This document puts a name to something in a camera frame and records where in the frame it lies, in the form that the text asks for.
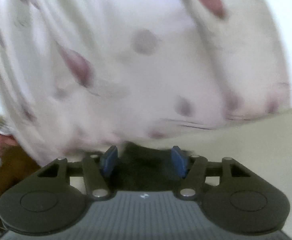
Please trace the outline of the black garment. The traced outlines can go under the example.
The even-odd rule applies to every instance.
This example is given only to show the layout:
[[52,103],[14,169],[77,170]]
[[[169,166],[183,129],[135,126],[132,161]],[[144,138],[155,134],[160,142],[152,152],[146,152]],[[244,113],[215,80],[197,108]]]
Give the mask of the black garment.
[[161,192],[179,187],[189,163],[189,152],[178,146],[154,149],[129,142],[121,153],[110,147],[100,157],[99,168],[112,192]]

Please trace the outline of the white patterned curtain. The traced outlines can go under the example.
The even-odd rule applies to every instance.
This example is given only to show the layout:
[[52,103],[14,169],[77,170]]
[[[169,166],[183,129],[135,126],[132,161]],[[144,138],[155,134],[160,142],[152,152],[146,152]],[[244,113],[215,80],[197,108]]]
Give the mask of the white patterned curtain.
[[0,0],[0,99],[41,165],[292,106],[265,0]]

